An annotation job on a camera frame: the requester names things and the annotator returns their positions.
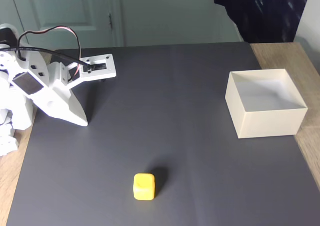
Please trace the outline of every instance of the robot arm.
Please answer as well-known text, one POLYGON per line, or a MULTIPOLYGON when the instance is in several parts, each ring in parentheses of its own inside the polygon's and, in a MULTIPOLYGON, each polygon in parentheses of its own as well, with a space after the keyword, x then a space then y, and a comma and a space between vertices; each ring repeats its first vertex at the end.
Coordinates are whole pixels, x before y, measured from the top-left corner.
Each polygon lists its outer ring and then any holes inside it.
MULTIPOLYGON (((15 51, 1 51, 1 48, 14 47, 17 38, 18 32, 14 27, 0 26, 0 70, 8 74, 10 87, 7 91, 16 89, 51 117, 87 126, 86 114, 71 88, 84 81, 115 77, 117 73, 112 54, 81 58, 88 65, 79 64, 77 76, 69 80, 69 71, 78 66, 77 63, 65 66, 63 63, 53 62, 47 65, 39 52, 26 51, 26 60, 23 61, 15 51)), ((5 100, 12 100, 11 95, 7 93, 5 100)))

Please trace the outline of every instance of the yellow cube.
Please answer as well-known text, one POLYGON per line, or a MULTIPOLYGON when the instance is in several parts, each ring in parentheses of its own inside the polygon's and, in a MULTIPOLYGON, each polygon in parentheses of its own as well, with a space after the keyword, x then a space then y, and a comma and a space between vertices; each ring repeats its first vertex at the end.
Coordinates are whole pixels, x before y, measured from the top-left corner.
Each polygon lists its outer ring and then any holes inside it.
POLYGON ((134 176, 134 198, 152 200, 155 198, 155 176, 151 173, 138 173, 134 176))

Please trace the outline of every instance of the door panel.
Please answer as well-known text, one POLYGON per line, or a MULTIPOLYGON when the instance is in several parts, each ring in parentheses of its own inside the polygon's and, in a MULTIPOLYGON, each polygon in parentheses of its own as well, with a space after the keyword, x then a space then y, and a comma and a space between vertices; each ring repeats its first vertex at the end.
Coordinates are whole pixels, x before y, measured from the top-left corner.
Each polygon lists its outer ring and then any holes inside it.
MULTIPOLYGON (((110 27, 109 0, 15 0, 25 30, 42 30, 56 25, 73 28, 81 46, 116 46, 110 27)), ((50 49, 76 48, 72 33, 54 30, 42 35, 28 35, 33 46, 50 49)))
POLYGON ((20 33, 24 31, 14 0, 0 0, 0 24, 14 25, 20 33))

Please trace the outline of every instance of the open box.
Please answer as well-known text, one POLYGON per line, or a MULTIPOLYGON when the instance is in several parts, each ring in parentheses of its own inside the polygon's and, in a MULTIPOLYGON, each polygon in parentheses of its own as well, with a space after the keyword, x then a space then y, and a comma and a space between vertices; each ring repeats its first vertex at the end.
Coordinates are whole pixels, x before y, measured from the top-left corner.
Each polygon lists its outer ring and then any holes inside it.
POLYGON ((295 135, 308 110, 286 69, 230 72, 225 99, 238 138, 295 135))

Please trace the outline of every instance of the door frame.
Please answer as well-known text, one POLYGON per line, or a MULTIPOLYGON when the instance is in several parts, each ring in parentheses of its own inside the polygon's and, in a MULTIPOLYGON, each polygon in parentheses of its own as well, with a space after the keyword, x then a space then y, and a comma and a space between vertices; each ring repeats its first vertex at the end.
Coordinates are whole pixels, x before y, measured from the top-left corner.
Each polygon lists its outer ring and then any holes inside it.
POLYGON ((111 14, 113 24, 113 39, 115 46, 123 47, 126 45, 124 22, 123 22, 123 11, 121 0, 109 0, 111 2, 111 14))

